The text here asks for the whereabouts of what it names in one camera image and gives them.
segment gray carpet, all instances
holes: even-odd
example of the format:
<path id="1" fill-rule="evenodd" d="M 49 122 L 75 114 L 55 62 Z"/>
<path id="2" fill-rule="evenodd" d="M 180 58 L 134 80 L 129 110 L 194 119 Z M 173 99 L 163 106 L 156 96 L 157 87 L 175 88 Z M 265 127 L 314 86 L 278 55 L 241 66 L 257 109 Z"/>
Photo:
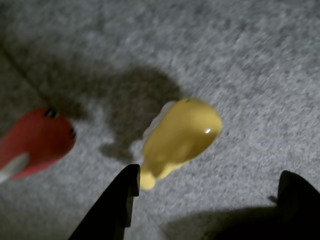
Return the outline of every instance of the gray carpet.
<path id="1" fill-rule="evenodd" d="M 0 185 L 1 240 L 67 240 L 142 133 L 184 96 L 224 127 L 135 199 L 126 240 L 197 240 L 269 206 L 282 170 L 320 189 L 317 0 L 0 0 L 0 133 L 51 105 L 78 129 L 53 167 Z"/>

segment white marking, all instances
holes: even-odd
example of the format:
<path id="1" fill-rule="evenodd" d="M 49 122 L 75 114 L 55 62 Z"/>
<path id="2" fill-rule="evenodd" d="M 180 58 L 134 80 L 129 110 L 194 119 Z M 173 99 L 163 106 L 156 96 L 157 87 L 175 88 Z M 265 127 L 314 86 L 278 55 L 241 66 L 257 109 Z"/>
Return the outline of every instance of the white marking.
<path id="1" fill-rule="evenodd" d="M 161 109 L 158 116 L 156 116 L 150 126 L 144 131 L 143 133 L 143 142 L 145 142 L 151 135 L 151 133 L 156 129 L 156 127 L 159 125 L 159 123 L 162 121 L 162 119 L 165 117 L 169 109 L 176 104 L 176 101 L 169 101 L 167 102 Z"/>
<path id="2" fill-rule="evenodd" d="M 7 165 L 0 169 L 0 184 L 21 172 L 29 163 L 29 154 L 23 153 L 12 159 Z"/>

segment black eye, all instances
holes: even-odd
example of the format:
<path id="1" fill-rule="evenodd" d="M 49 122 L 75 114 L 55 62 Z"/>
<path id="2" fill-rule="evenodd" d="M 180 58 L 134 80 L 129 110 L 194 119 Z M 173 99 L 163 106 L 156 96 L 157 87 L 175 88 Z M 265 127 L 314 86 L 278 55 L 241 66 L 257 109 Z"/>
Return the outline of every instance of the black eye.
<path id="1" fill-rule="evenodd" d="M 70 134 L 71 134 L 71 137 L 72 137 L 73 139 L 76 139 L 77 132 L 76 132 L 76 130 L 75 130 L 74 128 L 71 128 Z"/>
<path id="2" fill-rule="evenodd" d="M 53 108 L 49 108 L 47 111 L 45 111 L 44 116 L 50 119 L 56 119 L 59 116 L 59 112 Z"/>

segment red toy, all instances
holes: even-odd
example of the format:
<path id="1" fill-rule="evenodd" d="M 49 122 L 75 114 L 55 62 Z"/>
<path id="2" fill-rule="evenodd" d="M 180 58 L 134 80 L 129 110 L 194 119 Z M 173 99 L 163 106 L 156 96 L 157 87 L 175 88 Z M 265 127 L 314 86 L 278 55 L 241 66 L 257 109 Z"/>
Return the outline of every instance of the red toy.
<path id="1" fill-rule="evenodd" d="M 48 168 L 65 156 L 75 142 L 73 126 L 54 109 L 27 113 L 0 140 L 0 183 Z"/>

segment yellow plastic toy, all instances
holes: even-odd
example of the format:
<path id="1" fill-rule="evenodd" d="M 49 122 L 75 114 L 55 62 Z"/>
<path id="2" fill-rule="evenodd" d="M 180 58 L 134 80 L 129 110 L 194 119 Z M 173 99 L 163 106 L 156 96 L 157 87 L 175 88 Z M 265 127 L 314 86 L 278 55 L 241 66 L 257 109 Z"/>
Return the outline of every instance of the yellow plastic toy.
<path id="1" fill-rule="evenodd" d="M 201 154 L 219 135 L 222 121 L 209 104 L 194 98 L 168 102 L 144 132 L 140 187 L 152 189 L 156 179 Z"/>

